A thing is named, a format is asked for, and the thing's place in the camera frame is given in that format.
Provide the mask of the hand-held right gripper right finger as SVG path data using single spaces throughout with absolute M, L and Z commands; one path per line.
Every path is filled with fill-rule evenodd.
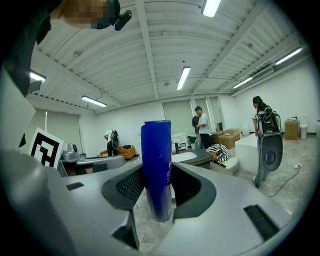
M 156 256 L 268 256 L 291 215 L 247 181 L 184 163 L 172 165 L 177 207 Z

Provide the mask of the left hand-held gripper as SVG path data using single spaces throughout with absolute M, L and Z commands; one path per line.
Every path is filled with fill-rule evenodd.
M 39 127 L 34 132 L 28 154 L 45 167 L 58 170 L 62 177 L 103 172 L 125 164 L 125 158 L 121 155 L 80 158 L 75 144 L 65 144 L 62 139 Z

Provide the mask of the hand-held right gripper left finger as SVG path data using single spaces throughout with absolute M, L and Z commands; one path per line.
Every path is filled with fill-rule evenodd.
M 142 164 L 125 164 L 62 180 L 80 208 L 107 234 L 139 250 L 134 206 L 145 188 Z

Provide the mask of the blue plastic bottle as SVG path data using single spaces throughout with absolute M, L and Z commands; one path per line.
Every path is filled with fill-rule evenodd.
M 144 186 L 151 217 L 159 223 L 171 217 L 172 139 L 169 120 L 146 121 L 141 127 Z

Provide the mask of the orange sofa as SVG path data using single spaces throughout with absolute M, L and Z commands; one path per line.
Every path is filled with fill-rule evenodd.
M 118 155 L 123 156 L 126 160 L 132 159 L 136 155 L 136 150 L 135 147 L 132 146 L 130 148 L 124 148 L 124 147 L 119 147 L 117 150 Z M 108 151 L 104 150 L 101 151 L 100 153 L 101 157 L 107 157 L 108 156 Z

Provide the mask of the black white striped cloth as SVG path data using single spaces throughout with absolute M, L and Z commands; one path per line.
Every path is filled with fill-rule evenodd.
M 206 151 L 213 155 L 213 162 L 218 165 L 228 161 L 231 158 L 229 150 L 221 143 L 216 143 L 210 146 L 206 149 Z

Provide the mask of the long ceiling light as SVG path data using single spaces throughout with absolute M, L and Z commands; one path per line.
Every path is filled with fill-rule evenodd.
M 100 106 L 100 107 L 102 107 L 102 108 L 107 107 L 107 105 L 106 105 L 105 103 L 100 102 L 100 101 L 98 101 L 98 100 L 95 100 L 95 99 L 93 99 L 93 98 L 87 97 L 87 96 L 82 96 L 81 99 L 82 99 L 83 101 L 86 101 L 86 102 L 88 102 L 88 103 L 91 103 L 91 104 Z
M 221 0 L 204 0 L 201 14 L 209 18 L 214 18 L 220 2 Z
M 33 70 L 29 72 L 29 77 L 35 81 L 41 81 L 42 83 L 44 83 L 46 80 L 46 77 L 44 75 L 39 74 Z
M 291 53 L 289 53 L 289 54 L 287 54 L 286 56 L 282 57 L 281 59 L 277 60 L 277 61 L 275 62 L 275 64 L 278 66 L 278 65 L 286 62 L 286 61 L 289 60 L 290 58 L 292 58 L 292 57 L 296 56 L 297 54 L 299 54 L 302 50 L 303 50 L 303 48 L 300 47 L 300 48 L 292 51 Z
M 190 66 L 185 66 L 183 69 L 182 69 L 182 73 L 181 73 L 181 76 L 180 76 L 180 79 L 178 81 L 178 85 L 176 87 L 176 90 L 177 91 L 180 91 L 189 75 L 189 72 L 191 70 L 191 67 Z
M 247 79 L 245 79 L 245 80 L 241 81 L 240 83 L 234 85 L 232 88 L 233 89 L 237 89 L 237 88 L 241 87 L 242 85 L 250 82 L 252 79 L 253 79 L 253 77 L 248 77 Z

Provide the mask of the large cardboard box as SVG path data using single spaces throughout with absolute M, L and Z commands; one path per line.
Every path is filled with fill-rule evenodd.
M 227 129 L 218 136 L 220 144 L 223 144 L 227 149 L 233 149 L 237 141 L 241 139 L 241 132 L 239 129 Z

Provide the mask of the small cardboard box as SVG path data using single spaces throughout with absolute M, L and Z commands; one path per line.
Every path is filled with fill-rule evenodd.
M 220 144 L 221 140 L 220 140 L 220 136 L 222 136 L 224 134 L 224 131 L 216 131 L 212 133 L 212 138 L 213 138 L 213 143 L 214 144 Z

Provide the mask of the white drawer cabinet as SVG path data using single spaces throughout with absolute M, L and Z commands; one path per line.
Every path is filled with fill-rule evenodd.
M 187 150 L 188 141 L 187 135 L 185 133 L 175 133 L 171 135 L 171 151 L 176 151 L 176 143 L 178 145 L 178 150 Z

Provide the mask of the tall cardboard box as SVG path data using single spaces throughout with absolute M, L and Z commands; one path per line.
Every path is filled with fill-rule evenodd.
M 299 120 L 297 117 L 290 117 L 284 121 L 284 138 L 286 140 L 297 140 L 299 133 Z

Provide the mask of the person's black clothing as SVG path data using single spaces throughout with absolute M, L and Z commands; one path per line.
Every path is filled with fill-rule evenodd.
M 50 14 L 62 0 L 9 0 L 13 10 L 6 16 L 8 30 L 4 39 L 8 48 L 3 65 L 23 96 L 30 86 L 30 67 L 35 44 L 51 30 Z

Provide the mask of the grey backpack recording rig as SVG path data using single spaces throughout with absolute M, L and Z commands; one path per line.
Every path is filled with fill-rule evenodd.
M 259 162 L 268 172 L 276 171 L 283 157 L 283 136 L 281 118 L 276 111 L 266 107 L 256 115 L 260 139 Z

